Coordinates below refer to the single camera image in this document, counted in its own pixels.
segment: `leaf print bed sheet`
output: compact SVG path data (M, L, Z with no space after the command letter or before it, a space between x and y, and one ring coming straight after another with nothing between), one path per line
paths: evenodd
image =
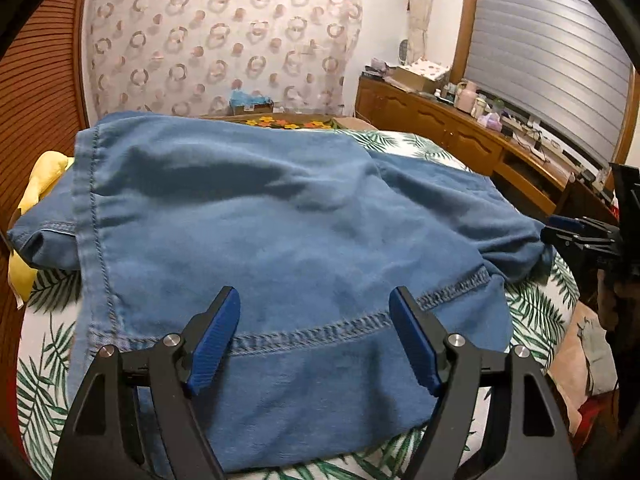
M324 130L353 137L368 150L434 160L469 171L429 139L399 132ZM56 447L71 399L66 377L74 326L81 306L78 272L40 270L26 303L18 350L17 409L20 435L31 465L49 479ZM545 371L566 333L578 299L567 264L556 256L546 285L533 280L508 285L507 304L513 318L512 344L527 346ZM473 421L462 460L475 453L484 435L490 390L478 392ZM424 427L356 453L319 458L286 468L232 475L236 480L392 480L402 476L420 443Z

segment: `denim fabric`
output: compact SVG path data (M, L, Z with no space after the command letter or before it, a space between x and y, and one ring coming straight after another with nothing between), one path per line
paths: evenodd
M34 269L80 269L71 195L73 179L73 172L67 171L51 192L7 232L20 257Z
M545 252L541 225L485 177L347 136L146 114L80 132L75 155L70 392L101 345L149 346L234 286L238 331L194 400L227 471L362 449L428 420L435 402L389 292L406 285L449 331L501 351L504 280Z

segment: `slatted wooden door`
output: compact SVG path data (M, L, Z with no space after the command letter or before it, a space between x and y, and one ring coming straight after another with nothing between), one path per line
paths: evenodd
M6 231L37 158L47 150L71 155L87 127L81 86L84 0L44 0L0 60L0 229ZM0 257L0 426L19 442L15 365L22 312Z

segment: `yellow plush toy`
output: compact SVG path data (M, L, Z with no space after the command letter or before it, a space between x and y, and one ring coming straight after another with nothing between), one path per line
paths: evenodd
M48 195L56 182L74 163L72 157L59 152L44 152L33 165L27 189L18 204L14 218L19 218ZM18 301L18 308L29 299L37 270L31 269L15 251L9 256L9 284Z

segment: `window blind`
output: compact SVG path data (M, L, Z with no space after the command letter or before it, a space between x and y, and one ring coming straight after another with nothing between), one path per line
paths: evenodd
M465 78L536 115L601 164L620 134L630 68L588 0L478 0Z

